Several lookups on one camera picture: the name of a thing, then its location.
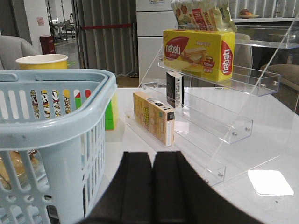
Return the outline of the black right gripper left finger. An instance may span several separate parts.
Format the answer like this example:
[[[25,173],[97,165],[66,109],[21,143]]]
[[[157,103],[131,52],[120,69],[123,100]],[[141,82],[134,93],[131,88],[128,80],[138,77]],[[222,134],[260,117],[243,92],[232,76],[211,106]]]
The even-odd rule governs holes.
[[[81,224],[150,224],[152,168],[146,152],[124,152],[104,194]]]

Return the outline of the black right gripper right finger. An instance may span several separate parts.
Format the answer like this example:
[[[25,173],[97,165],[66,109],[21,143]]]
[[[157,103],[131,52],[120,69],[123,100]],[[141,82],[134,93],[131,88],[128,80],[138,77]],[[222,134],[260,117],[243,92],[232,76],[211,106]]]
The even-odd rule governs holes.
[[[156,154],[153,180],[156,224],[259,223],[214,191],[180,151]]]

